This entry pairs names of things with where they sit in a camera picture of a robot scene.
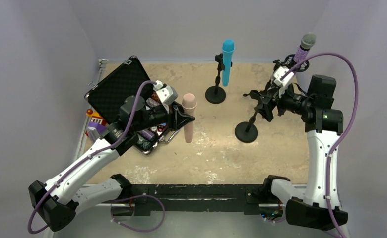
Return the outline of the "pink microphone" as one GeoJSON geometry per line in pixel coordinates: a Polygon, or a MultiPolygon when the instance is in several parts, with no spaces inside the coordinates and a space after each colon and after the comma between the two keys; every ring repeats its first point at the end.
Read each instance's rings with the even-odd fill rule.
{"type": "Polygon", "coordinates": [[[187,93],[183,96],[182,106],[184,113],[189,116],[189,121],[184,126],[184,138],[186,143],[191,143],[193,139],[193,121],[194,121],[194,112],[197,107],[196,97],[192,93],[187,93]]]}

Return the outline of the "black tripod shock-mount stand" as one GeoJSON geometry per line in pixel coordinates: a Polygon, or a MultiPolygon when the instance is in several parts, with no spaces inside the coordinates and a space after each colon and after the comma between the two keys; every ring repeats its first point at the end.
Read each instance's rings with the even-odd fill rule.
{"type": "Polygon", "coordinates": [[[288,55],[283,62],[281,62],[279,59],[274,60],[273,63],[275,64],[274,66],[274,72],[268,81],[267,85],[265,86],[265,89],[262,91],[257,91],[257,90],[251,90],[247,94],[243,94],[244,97],[250,96],[252,97],[253,93],[259,94],[259,95],[264,95],[265,91],[268,91],[269,89],[272,89],[274,87],[278,87],[278,91],[273,96],[273,99],[280,99],[281,96],[286,92],[287,87],[292,83],[293,77],[295,75],[295,72],[304,72],[309,68],[309,61],[305,61],[303,64],[301,64],[298,68],[296,68],[293,72],[289,73],[286,78],[284,78],[281,81],[281,77],[291,68],[295,65],[293,59],[294,59],[294,54],[288,55]]]}

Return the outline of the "black round-base stand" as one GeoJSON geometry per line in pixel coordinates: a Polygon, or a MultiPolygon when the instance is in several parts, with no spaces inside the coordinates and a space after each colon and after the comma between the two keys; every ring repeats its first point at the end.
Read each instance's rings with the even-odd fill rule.
{"type": "Polygon", "coordinates": [[[258,130],[254,125],[256,121],[257,111],[250,117],[249,121],[239,123],[235,127],[235,137],[243,143],[252,143],[258,136],[258,130]]]}
{"type": "Polygon", "coordinates": [[[220,53],[215,56],[215,61],[218,63],[217,66],[217,76],[215,78],[215,85],[209,87],[205,92],[205,98],[208,102],[212,104],[220,104],[226,98],[225,90],[219,86],[221,82],[221,72],[225,69],[225,64],[223,63],[223,53],[220,53]]]}

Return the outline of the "blue microphone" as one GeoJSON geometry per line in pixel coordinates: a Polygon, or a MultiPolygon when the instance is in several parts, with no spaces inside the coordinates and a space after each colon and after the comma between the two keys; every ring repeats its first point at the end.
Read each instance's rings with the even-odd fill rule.
{"type": "Polygon", "coordinates": [[[226,39],[222,45],[223,60],[224,65],[223,74],[222,74],[222,85],[224,87],[228,86],[232,65],[232,55],[235,50],[235,43],[232,39],[226,39]]]}

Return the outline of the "purple glitter microphone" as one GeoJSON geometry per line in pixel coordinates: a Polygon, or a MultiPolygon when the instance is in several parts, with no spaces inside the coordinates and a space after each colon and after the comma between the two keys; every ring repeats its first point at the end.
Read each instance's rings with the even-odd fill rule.
{"type": "Polygon", "coordinates": [[[306,58],[310,48],[316,43],[316,35],[312,32],[306,33],[302,39],[299,48],[297,49],[293,61],[299,63],[306,58]]]}

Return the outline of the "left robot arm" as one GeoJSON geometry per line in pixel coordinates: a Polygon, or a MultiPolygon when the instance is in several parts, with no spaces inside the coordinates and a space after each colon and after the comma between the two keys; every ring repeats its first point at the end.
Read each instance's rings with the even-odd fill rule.
{"type": "Polygon", "coordinates": [[[132,184],[121,174],[112,175],[105,182],[86,187],[85,183],[107,164],[123,155],[138,142],[137,133],[165,123],[171,130],[184,129],[185,141],[193,136],[195,95],[185,94],[182,103],[160,103],[149,107],[142,97],[130,96],[120,107],[117,120],[110,124],[105,135],[91,148],[57,176],[46,182],[35,181],[29,185],[33,211],[27,229],[34,234],[32,222],[36,215],[45,227],[59,231],[77,214],[103,202],[133,202],[138,198],[132,184]]]}

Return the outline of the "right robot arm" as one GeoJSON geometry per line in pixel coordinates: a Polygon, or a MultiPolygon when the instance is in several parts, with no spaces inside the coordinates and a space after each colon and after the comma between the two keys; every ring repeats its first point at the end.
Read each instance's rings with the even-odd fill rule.
{"type": "Polygon", "coordinates": [[[258,101],[255,111],[267,121],[272,121],[272,111],[277,108],[279,116],[290,111],[305,123],[310,158],[304,194],[288,178],[274,175],[269,175],[255,192],[278,198],[285,205],[283,215],[290,225],[328,231],[348,221],[347,212],[340,209],[336,188],[336,142],[345,133],[342,111],[332,109],[335,88],[334,78],[313,75],[305,96],[296,94],[289,85],[279,97],[279,88],[270,83],[265,90],[248,94],[258,101]]]}

